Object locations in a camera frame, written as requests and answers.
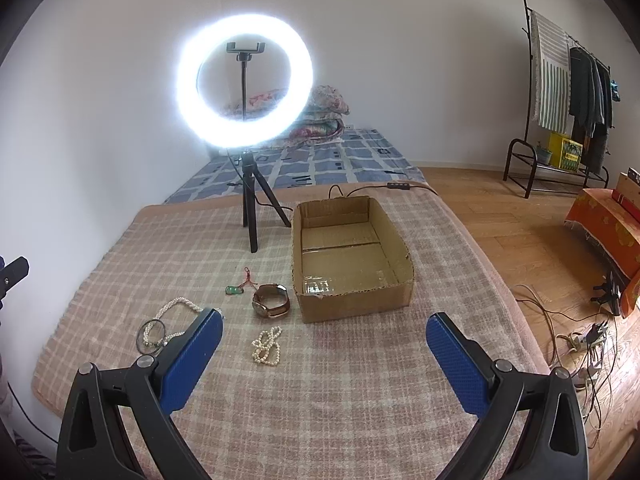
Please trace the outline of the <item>brown leather wristwatch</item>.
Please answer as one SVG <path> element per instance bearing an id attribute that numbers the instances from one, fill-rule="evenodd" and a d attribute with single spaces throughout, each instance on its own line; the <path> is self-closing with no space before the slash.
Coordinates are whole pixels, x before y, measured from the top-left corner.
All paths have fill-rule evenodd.
<path id="1" fill-rule="evenodd" d="M 280 284 L 263 284 L 254 291 L 254 312 L 261 318 L 280 318 L 291 310 L 288 290 Z"/>

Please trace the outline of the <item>pink plaid blanket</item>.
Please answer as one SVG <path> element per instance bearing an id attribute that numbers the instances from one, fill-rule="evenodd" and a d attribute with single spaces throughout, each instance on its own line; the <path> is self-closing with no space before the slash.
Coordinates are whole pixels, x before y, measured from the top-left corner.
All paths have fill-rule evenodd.
<path id="1" fill-rule="evenodd" d="M 307 324 L 277 319 L 281 359 L 252 358 L 268 327 L 249 296 L 224 290 L 251 275 L 292 282 L 292 236 L 268 211 L 251 254 L 232 197 L 149 206 L 77 289 L 43 347 L 32 392 L 62 414 L 82 363 L 126 367 L 139 327 L 170 300 L 216 308 L 224 336 L 175 423 L 215 479 L 431 479 L 474 425 L 428 350 L 442 311 L 493 358 L 524 372 L 547 364 L 500 275 L 446 204 L 425 188 L 376 188 L 414 264 L 407 307 Z"/>

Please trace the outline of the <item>orange covered side table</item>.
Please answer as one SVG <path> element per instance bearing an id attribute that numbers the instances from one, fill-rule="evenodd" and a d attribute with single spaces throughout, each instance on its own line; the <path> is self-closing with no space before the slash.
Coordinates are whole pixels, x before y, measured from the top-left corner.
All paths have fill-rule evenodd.
<path id="1" fill-rule="evenodd" d="M 639 305 L 639 222 L 613 194 L 609 188 L 584 188 L 565 222 L 586 232 L 622 276 L 620 315 L 628 318 Z"/>

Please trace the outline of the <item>black tripod stand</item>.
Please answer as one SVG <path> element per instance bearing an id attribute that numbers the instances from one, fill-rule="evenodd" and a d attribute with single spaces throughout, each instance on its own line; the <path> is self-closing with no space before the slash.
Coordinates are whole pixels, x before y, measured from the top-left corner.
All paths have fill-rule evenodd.
<path id="1" fill-rule="evenodd" d="M 276 194 L 268 184 L 266 178 L 259 171 L 257 162 L 252 152 L 243 152 L 241 155 L 241 179 L 243 185 L 243 226 L 248 229 L 248 239 L 250 240 L 250 252 L 254 254 L 258 251 L 257 217 L 256 206 L 258 199 L 256 196 L 256 185 L 262 189 L 268 198 L 268 207 L 277 211 L 283 224 L 290 228 L 292 223 L 285 214 L 284 207 L 280 204 Z"/>

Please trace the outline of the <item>cardboard box on table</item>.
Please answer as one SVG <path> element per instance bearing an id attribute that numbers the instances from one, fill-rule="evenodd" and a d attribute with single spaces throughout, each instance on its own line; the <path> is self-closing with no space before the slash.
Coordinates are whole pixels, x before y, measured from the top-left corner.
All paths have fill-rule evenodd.
<path id="1" fill-rule="evenodd" d="M 612 196 L 613 200 L 620 204 L 634 220 L 640 221 L 640 188 L 638 183 L 621 172 Z"/>

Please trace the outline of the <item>brown cardboard box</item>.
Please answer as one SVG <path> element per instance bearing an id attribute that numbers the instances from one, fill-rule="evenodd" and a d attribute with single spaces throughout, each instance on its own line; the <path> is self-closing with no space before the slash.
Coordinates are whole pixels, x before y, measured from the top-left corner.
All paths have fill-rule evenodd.
<path id="1" fill-rule="evenodd" d="M 373 197 L 296 206 L 293 288 L 305 323 L 381 313 L 410 304 L 410 250 Z"/>

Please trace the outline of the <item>yellow green box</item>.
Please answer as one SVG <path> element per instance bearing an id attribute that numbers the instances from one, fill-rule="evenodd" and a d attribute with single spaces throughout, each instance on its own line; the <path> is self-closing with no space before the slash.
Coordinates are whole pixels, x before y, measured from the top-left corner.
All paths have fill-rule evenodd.
<path id="1" fill-rule="evenodd" d="M 576 172 L 582 161 L 582 144 L 561 133 L 550 132 L 547 150 L 551 153 L 550 166 Z"/>

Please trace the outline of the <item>black phone holder clamp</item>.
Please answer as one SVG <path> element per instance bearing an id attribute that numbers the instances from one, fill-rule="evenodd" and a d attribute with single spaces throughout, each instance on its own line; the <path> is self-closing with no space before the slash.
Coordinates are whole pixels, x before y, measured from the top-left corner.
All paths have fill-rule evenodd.
<path id="1" fill-rule="evenodd" d="M 258 42 L 254 48 L 240 48 L 235 42 L 228 42 L 228 44 L 226 44 L 226 52 L 233 54 L 235 59 L 240 63 L 250 62 L 255 55 L 263 54 L 265 48 L 266 44 L 264 42 Z"/>

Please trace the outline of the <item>dark hanging clothes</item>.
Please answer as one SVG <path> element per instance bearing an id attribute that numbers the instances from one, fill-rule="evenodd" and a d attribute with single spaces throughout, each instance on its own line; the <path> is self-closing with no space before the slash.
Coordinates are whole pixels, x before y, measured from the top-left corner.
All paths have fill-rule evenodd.
<path id="1" fill-rule="evenodd" d="M 603 166 L 613 127 L 610 70 L 581 47 L 570 49 L 572 140 L 582 144 L 582 164 L 593 174 Z"/>

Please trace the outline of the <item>folded floral quilt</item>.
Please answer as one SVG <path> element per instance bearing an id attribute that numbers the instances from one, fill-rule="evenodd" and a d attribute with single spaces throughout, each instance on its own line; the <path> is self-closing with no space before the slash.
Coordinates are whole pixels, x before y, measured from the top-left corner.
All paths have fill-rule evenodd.
<path id="1" fill-rule="evenodd" d="M 272 89 L 250 96 L 246 101 L 246 119 L 257 120 L 272 112 L 288 90 Z M 258 148 L 294 148 L 294 146 L 328 143 L 344 131 L 344 117 L 350 108 L 341 92 L 328 84 L 311 89 L 303 111 L 292 125 Z"/>

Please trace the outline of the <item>blue patterned bed sheet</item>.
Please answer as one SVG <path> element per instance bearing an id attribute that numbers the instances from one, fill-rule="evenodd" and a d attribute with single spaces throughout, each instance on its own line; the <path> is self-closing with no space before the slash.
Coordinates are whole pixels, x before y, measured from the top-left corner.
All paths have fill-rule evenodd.
<path id="1" fill-rule="evenodd" d="M 331 142 L 295 148 L 254 151 L 258 170 L 270 188 L 314 185 L 425 180 L 382 133 L 375 129 L 348 129 Z M 199 172 L 168 197 L 168 204 L 238 195 L 243 192 L 239 154 L 214 156 Z"/>

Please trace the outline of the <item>black clothes rack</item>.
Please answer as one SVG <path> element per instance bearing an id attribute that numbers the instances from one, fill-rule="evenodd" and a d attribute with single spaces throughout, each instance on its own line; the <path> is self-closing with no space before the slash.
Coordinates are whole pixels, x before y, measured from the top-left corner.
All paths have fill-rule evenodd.
<path id="1" fill-rule="evenodd" d="M 509 144 L 503 179 L 536 192 L 539 170 L 572 174 L 585 188 L 591 180 L 608 185 L 603 166 L 612 128 L 611 69 L 573 36 L 530 6 L 524 6 L 528 39 L 529 86 L 526 124 L 548 131 L 546 145 L 530 144 L 528 135 Z"/>

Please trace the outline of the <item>striped hanging towel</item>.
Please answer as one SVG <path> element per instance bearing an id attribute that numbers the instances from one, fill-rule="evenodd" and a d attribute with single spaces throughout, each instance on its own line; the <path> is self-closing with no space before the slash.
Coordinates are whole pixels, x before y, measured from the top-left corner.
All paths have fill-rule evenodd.
<path id="1" fill-rule="evenodd" d="M 570 119 L 570 38 L 557 24 L 529 11 L 533 53 L 534 121 L 567 134 Z"/>

